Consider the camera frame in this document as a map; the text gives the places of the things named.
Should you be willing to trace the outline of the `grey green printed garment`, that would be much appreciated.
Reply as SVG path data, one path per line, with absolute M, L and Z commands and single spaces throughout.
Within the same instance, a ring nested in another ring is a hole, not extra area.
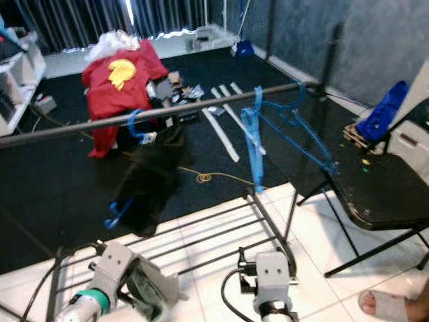
M 164 276 L 147 258 L 138 258 L 129 270 L 126 287 L 135 310 L 148 322 L 162 322 L 168 311 L 185 295 L 177 275 Z

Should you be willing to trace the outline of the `black garment with white band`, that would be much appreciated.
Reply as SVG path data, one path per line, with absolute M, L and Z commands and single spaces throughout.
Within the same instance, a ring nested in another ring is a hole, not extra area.
M 178 167 L 187 149 L 185 127 L 173 125 L 132 153 L 131 165 L 111 203 L 117 225 L 143 238 L 156 233 L 166 203 L 180 188 Z

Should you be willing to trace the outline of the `person in blue shorts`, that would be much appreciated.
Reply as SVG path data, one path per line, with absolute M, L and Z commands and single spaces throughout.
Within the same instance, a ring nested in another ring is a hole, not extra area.
M 359 294 L 357 303 L 362 313 L 386 322 L 429 322 L 429 277 L 416 298 L 368 289 Z

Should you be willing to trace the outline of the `black electronic device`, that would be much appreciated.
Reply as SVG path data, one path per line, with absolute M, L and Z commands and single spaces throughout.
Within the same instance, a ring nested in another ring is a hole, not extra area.
M 171 127 L 174 125 L 192 125 L 200 119 L 200 110 L 183 110 L 181 113 L 175 113 L 169 116 L 162 117 L 164 125 Z

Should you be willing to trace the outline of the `small wooden pallet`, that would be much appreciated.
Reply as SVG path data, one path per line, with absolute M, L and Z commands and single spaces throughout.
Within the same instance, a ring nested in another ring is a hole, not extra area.
M 343 130 L 343 135 L 346 141 L 352 142 L 356 148 L 360 148 L 361 150 L 370 151 L 376 146 L 374 142 L 368 141 L 359 134 L 356 123 L 354 125 L 346 126 Z

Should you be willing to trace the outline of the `crumpled silver foil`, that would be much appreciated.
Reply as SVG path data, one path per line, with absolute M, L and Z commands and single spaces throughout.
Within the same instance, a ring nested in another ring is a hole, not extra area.
M 180 89 L 180 99 L 187 99 L 187 101 L 199 101 L 203 95 L 205 95 L 205 91 L 199 84 Z

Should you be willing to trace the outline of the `white drawer cabinet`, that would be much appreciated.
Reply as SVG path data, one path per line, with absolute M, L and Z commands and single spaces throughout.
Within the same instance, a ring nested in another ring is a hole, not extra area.
M 429 99 L 429 58 L 420 67 L 410 84 L 395 120 L 400 125 L 391 131 L 389 152 L 401 157 L 426 184 L 429 184 L 429 131 L 422 129 L 407 115 L 420 103 Z

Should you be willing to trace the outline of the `red cloth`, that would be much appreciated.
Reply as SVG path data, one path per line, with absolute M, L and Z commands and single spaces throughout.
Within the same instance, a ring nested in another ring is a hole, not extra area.
M 110 119 L 128 110 L 152 108 L 147 92 L 148 83 L 168 76 L 168 69 L 162 64 L 149 39 L 140 40 L 137 51 L 118 51 L 112 56 L 90 62 L 82 73 L 82 84 L 88 92 L 90 119 Z M 137 74 L 125 83 L 121 91 L 114 89 L 108 80 L 108 64 L 117 59 L 134 62 Z

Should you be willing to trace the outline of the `small blue bag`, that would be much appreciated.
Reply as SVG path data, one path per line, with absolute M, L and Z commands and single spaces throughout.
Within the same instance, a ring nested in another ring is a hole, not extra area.
M 233 46 L 233 55 L 238 58 L 247 58 L 248 56 L 255 56 L 253 44 L 249 40 L 240 40 Z

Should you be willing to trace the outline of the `yellow cloth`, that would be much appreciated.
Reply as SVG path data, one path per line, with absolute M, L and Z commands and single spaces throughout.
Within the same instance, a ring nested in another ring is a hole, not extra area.
M 127 59 L 111 61 L 108 64 L 108 70 L 110 71 L 108 80 L 117 91 L 121 91 L 125 83 L 129 82 L 137 74 L 137 67 L 134 62 Z

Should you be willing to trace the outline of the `grey power adapter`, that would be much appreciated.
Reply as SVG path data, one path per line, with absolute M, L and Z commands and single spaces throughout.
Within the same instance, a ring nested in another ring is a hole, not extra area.
M 39 94 L 35 97 L 34 108 L 40 114 L 49 114 L 56 109 L 56 100 L 51 95 Z

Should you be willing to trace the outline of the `white shelf unit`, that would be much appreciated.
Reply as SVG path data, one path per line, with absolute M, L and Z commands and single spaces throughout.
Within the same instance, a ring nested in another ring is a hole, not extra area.
M 46 62 L 40 51 L 39 39 L 38 33 L 28 32 L 19 39 L 23 52 L 16 53 L 8 62 L 1 64 L 2 93 L 9 97 L 12 107 L 0 110 L 0 137 L 11 135 L 15 131 L 27 106 L 33 101 L 35 89 L 45 76 Z

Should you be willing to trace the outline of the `white plastic bag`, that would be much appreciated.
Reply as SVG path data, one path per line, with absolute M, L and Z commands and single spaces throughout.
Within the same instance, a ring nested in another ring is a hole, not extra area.
M 118 51 L 137 51 L 140 47 L 138 37 L 126 34 L 123 30 L 114 30 L 99 36 L 98 42 L 88 51 L 85 60 L 94 62 L 112 56 Z

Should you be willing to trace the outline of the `dark striped curtain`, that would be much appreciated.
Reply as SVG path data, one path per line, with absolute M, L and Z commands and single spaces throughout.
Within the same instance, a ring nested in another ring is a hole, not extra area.
M 101 34 L 121 30 L 153 38 L 188 30 L 208 20 L 215 0 L 11 0 L 25 28 L 48 53 L 95 45 Z

